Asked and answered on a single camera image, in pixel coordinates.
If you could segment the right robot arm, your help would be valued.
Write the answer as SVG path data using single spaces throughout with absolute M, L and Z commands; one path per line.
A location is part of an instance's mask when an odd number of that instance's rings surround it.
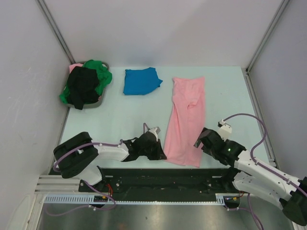
M 221 164 L 229 166 L 230 175 L 221 180 L 226 192 L 244 191 L 270 202 L 292 222 L 307 224 L 307 180 L 288 175 L 261 160 L 253 160 L 239 143 L 203 128 L 195 147 Z

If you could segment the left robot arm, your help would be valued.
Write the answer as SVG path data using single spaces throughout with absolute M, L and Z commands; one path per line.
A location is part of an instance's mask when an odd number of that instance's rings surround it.
M 62 178 L 78 177 L 95 191 L 102 191 L 106 180 L 101 173 L 99 160 L 119 162 L 135 161 L 145 156 L 150 161 L 166 160 L 158 138 L 159 128 L 147 130 L 138 138 L 120 140 L 118 144 L 93 142 L 88 132 L 81 132 L 54 150 L 53 170 Z

